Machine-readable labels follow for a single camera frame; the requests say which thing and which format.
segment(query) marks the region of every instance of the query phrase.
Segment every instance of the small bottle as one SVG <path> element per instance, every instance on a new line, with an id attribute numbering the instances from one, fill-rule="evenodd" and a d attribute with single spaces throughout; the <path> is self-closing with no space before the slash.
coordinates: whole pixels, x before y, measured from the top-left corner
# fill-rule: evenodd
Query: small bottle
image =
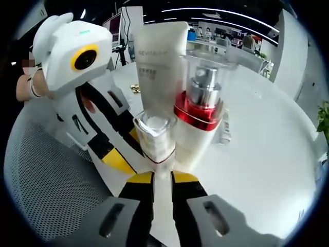
<path id="1" fill-rule="evenodd" d="M 180 170 L 190 172 L 209 146 L 222 120 L 225 82 L 236 66 L 224 58 L 191 51 L 182 59 L 188 63 L 187 80 L 178 91 L 174 113 L 175 159 Z"/>
<path id="2" fill-rule="evenodd" d="M 149 165 L 159 177 L 169 176 L 173 169 L 175 140 L 174 117 L 157 116 L 145 111 L 134 118 L 140 146 Z"/>

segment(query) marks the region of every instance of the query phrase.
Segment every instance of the ceiling light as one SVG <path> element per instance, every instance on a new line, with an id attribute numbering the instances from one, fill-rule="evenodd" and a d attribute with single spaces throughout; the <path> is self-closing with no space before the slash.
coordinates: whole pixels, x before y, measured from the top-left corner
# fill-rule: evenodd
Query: ceiling light
<path id="1" fill-rule="evenodd" d="M 169 11 L 175 11 L 175 10 L 211 10 L 211 11 L 218 11 L 218 12 L 223 12 L 223 13 L 229 13 L 229 14 L 236 14 L 236 15 L 239 15 L 239 16 L 242 16 L 242 17 L 245 17 L 245 18 L 248 18 L 250 20 L 253 20 L 255 22 L 258 22 L 260 24 L 263 24 L 264 26 L 266 27 L 269 27 L 271 29 L 273 29 L 275 32 L 279 32 L 276 28 L 262 22 L 262 21 L 259 21 L 255 18 L 252 18 L 250 16 L 247 16 L 247 15 L 244 15 L 244 14 L 240 14 L 240 13 L 236 13 L 236 12 L 232 12 L 232 11 L 228 11 L 228 10 L 224 10 L 224 9 L 209 9 L 209 8 L 179 8 L 179 9 L 167 9 L 167 10 L 163 10 L 162 12 L 169 12 Z"/>
<path id="2" fill-rule="evenodd" d="M 152 23 L 152 22 L 155 22 L 155 21 L 144 22 L 143 24 Z"/>
<path id="3" fill-rule="evenodd" d="M 80 19 L 83 19 L 83 18 L 84 18 L 84 16 L 85 16 L 85 14 L 86 14 L 86 9 L 84 9 L 84 10 L 83 10 L 83 12 L 82 12 L 82 15 L 81 15 Z"/>
<path id="4" fill-rule="evenodd" d="M 233 25 L 233 26 L 236 26 L 236 27 L 241 27 L 241 28 L 244 28 L 244 29 L 247 29 L 249 31 L 252 31 L 254 33 L 257 33 L 258 35 L 264 37 L 265 39 L 268 39 L 270 41 L 272 41 L 273 43 L 277 44 L 278 45 L 278 42 L 276 42 L 275 40 L 269 38 L 268 36 L 266 35 L 263 35 L 261 34 L 260 32 L 257 32 L 257 31 L 254 31 L 248 27 L 244 27 L 244 26 L 240 26 L 240 25 L 237 25 L 237 24 L 234 24 L 234 23 L 230 23 L 230 22 L 224 22 L 224 21 L 219 21 L 219 20 L 213 20 L 213 19 L 207 19 L 207 18 L 196 18 L 196 17 L 192 17 L 191 19 L 197 19 L 197 20 L 205 20 L 205 21 L 213 21 L 213 22 L 221 22 L 221 23 L 226 23 L 226 24 L 230 24 L 230 25 Z"/>

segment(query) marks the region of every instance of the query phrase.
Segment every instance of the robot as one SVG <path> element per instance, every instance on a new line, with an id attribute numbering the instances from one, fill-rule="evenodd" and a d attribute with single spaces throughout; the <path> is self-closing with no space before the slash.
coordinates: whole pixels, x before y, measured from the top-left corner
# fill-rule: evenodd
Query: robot
<path id="1" fill-rule="evenodd" d="M 112 34 L 104 27 L 72 20 L 73 14 L 66 13 L 51 16 L 40 26 L 33 40 L 35 62 L 54 95 L 54 108 L 69 138 L 83 150 L 89 146 L 102 162 L 122 171 L 130 167 L 134 174 L 134 168 L 83 104 L 83 97 L 94 103 L 113 129 L 143 155 L 129 104 L 106 69 L 112 54 Z"/>

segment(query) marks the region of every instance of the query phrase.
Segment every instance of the yellow stripe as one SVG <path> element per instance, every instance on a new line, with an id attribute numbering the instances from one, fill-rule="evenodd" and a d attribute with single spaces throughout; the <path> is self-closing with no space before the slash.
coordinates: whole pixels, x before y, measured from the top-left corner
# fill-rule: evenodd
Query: yellow stripe
<path id="1" fill-rule="evenodd" d="M 135 127 L 133 127 L 133 129 L 129 132 L 129 135 L 131 135 L 133 139 L 135 139 L 139 143 L 139 139 Z"/>
<path id="2" fill-rule="evenodd" d="M 181 172 L 181 171 L 173 171 L 175 183 L 186 183 L 186 182 L 198 182 L 197 177 L 192 174 Z"/>
<path id="3" fill-rule="evenodd" d="M 131 168 L 129 163 L 122 157 L 117 149 L 112 149 L 103 159 L 102 162 L 108 166 L 114 167 L 125 173 L 134 175 L 135 171 Z"/>
<path id="4" fill-rule="evenodd" d="M 138 173 L 128 179 L 127 183 L 149 184 L 151 183 L 152 173 L 151 171 Z"/>

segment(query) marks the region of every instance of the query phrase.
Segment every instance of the gray mesh fabric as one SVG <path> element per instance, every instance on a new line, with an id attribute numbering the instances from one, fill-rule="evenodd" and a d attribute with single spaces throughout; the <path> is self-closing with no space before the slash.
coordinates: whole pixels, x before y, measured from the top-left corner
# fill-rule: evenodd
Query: gray mesh fabric
<path id="1" fill-rule="evenodd" d="M 93 163 L 29 120 L 25 108 L 11 131 L 5 183 L 31 228 L 49 241 L 74 232 L 84 215 L 111 195 Z"/>

